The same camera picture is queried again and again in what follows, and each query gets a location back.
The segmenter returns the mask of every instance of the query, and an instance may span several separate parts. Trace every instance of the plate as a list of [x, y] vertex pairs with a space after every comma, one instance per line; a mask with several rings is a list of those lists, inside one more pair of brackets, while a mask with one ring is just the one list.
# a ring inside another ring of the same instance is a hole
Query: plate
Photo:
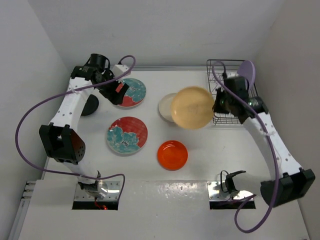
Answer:
[[159, 102], [158, 106], [161, 116], [170, 122], [174, 121], [171, 116], [171, 103], [176, 95], [177, 93], [170, 93], [168, 95], [165, 95]]
[[215, 100], [211, 93], [198, 86], [180, 90], [171, 103], [173, 121], [184, 129], [199, 129], [214, 117]]
[[122, 104], [119, 107], [132, 108], [140, 104], [146, 97], [147, 89], [144, 83], [135, 78], [125, 78], [117, 89], [121, 89], [124, 84], [128, 84], [129, 88], [126, 91]]
[[182, 168], [188, 160], [188, 151], [179, 141], [164, 142], [157, 153], [159, 164], [166, 170], [175, 171]]
[[145, 145], [147, 138], [147, 126], [132, 116], [117, 119], [106, 134], [107, 144], [118, 154], [136, 153]]

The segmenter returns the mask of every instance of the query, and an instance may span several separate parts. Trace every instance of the metal mounting plate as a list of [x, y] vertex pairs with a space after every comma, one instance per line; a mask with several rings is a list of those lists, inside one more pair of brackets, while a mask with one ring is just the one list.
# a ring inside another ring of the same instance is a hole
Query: metal mounting plate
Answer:
[[[224, 183], [225, 182], [223, 181], [222, 187], [223, 189], [226, 189], [226, 186]], [[251, 192], [245, 191], [245, 190], [236, 192], [235, 194], [223, 192], [221, 191], [220, 181], [208, 181], [207, 186], [208, 186], [208, 196], [209, 196], [210, 202], [222, 202], [222, 201], [230, 200], [230, 198], [232, 198], [233, 200], [241, 200], [252, 195]]]
[[[119, 193], [121, 190], [120, 181], [103, 181], [103, 185], [107, 187], [107, 195], [104, 199], [98, 199], [97, 202], [115, 202], [118, 200]], [[74, 193], [75, 202], [94, 202], [95, 198], [81, 190], [79, 184], [76, 185]]]

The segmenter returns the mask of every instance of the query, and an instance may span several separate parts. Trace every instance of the floral pattern plate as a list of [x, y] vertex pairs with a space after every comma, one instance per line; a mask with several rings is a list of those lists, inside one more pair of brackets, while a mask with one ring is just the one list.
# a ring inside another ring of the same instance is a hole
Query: floral pattern plate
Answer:
[[106, 142], [118, 154], [134, 154], [146, 143], [147, 126], [138, 118], [125, 116], [109, 127]]
[[123, 84], [128, 84], [129, 88], [126, 91], [122, 104], [119, 107], [131, 108], [140, 104], [146, 96], [147, 89], [144, 83], [135, 78], [125, 78], [121, 81], [119, 89], [122, 88]]

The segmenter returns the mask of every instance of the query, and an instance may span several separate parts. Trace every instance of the cable tie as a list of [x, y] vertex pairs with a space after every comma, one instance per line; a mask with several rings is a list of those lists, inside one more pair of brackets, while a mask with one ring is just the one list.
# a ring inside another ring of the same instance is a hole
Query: cable tie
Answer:
[[80, 91], [76, 91], [72, 86], [70, 86], [71, 88], [71, 92], [73, 92], [74, 94], [80, 94]]
[[262, 134], [265, 135], [265, 136], [267, 136], [267, 137], [270, 137], [270, 136], [275, 135], [276, 133], [277, 133], [276, 131], [270, 131], [270, 132], [268, 132], [268, 133], [263, 132]]

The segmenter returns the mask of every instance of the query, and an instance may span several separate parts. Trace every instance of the orange plate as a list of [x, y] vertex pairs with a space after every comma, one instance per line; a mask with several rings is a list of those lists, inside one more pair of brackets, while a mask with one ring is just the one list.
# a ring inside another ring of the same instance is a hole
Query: orange plate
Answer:
[[158, 149], [159, 164], [171, 171], [182, 168], [188, 159], [187, 148], [179, 141], [166, 141]]

